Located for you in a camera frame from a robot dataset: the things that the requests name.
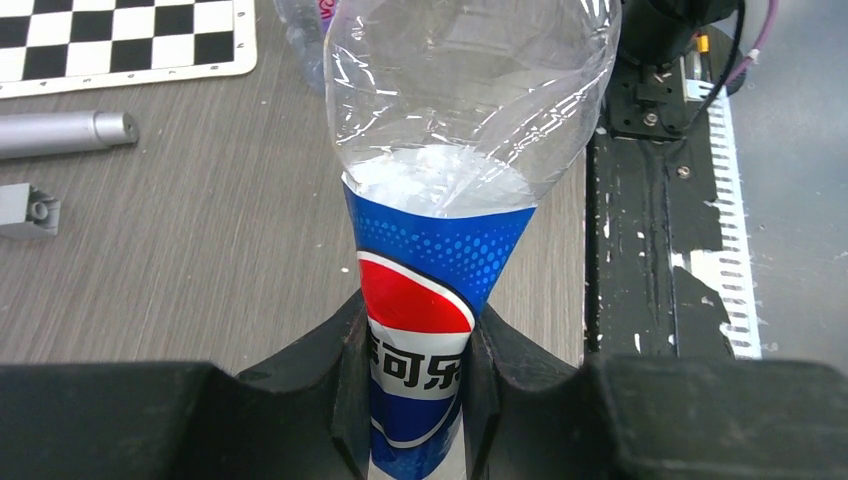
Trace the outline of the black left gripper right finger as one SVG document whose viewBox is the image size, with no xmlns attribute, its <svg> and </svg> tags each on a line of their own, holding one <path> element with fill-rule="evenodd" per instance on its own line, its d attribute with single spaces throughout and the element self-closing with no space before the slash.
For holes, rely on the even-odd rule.
<svg viewBox="0 0 848 480">
<path fill-rule="evenodd" d="M 462 401 L 472 479 L 847 475 L 847 379 L 823 364 L 593 355 L 574 367 L 486 308 Z"/>
</svg>

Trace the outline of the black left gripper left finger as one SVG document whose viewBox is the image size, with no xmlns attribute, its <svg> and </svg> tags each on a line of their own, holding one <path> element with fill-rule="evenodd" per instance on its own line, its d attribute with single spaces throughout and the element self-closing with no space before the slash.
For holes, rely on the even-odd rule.
<svg viewBox="0 0 848 480">
<path fill-rule="evenodd" d="M 209 362 L 5 365 L 5 479 L 364 479 L 368 334 L 352 295 L 232 375 Z"/>
</svg>

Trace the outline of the Pepsi label clear bottle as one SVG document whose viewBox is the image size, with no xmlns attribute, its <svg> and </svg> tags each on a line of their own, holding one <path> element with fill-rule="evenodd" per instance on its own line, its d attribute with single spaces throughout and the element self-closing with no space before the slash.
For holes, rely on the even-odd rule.
<svg viewBox="0 0 848 480">
<path fill-rule="evenodd" d="M 328 125 L 356 243 L 371 458 L 424 479 L 458 429 L 462 356 L 538 202 L 587 145 L 617 1 L 342 1 Z"/>
</svg>

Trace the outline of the clear bottle pink label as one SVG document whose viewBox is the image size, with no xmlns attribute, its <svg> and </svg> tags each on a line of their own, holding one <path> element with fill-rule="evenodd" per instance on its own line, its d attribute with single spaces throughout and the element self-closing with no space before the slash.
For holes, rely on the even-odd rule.
<svg viewBox="0 0 848 480">
<path fill-rule="evenodd" d="M 336 0 L 274 0 L 277 14 L 286 25 L 286 38 L 295 50 L 306 83 L 323 95 L 324 40 L 335 15 Z"/>
</svg>

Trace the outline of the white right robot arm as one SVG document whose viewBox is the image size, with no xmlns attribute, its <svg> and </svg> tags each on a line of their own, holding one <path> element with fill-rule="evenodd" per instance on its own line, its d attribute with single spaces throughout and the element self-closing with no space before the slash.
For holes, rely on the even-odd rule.
<svg viewBox="0 0 848 480">
<path fill-rule="evenodd" d="M 732 0 L 623 1 L 618 57 L 633 65 L 667 65 L 683 54 L 697 31 L 738 8 L 739 1 Z"/>
</svg>

